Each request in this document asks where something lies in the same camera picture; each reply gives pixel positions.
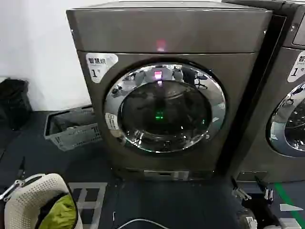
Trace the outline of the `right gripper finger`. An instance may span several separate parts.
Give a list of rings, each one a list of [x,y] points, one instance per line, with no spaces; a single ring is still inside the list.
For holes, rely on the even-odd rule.
[[[267,201],[273,201],[274,200],[274,190],[272,188],[267,187],[267,183],[265,183],[263,180],[261,180],[258,176],[255,176],[255,181],[257,185],[259,186],[260,190],[262,191],[264,195],[264,199]]]
[[[251,196],[248,195],[243,189],[241,189],[236,180],[234,179],[234,177],[232,177],[232,185],[233,185],[233,190],[232,190],[232,194],[235,196],[235,197],[239,197],[240,199],[243,199],[243,200],[249,200],[251,199]]]

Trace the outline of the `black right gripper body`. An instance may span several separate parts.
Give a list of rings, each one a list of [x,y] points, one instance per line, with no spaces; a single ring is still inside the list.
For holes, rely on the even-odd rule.
[[[278,217],[272,213],[269,202],[264,198],[243,199],[242,206],[249,209],[257,222],[257,229],[281,229]]]

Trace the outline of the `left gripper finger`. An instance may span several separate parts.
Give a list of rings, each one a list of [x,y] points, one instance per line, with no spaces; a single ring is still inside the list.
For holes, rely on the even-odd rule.
[[[9,186],[7,189],[4,190],[4,192],[0,195],[0,200],[8,201],[13,191],[15,191],[18,188],[21,188],[25,184],[24,179],[25,179],[25,156],[22,157],[22,161],[19,166],[19,170],[17,172],[16,180],[11,186]]]

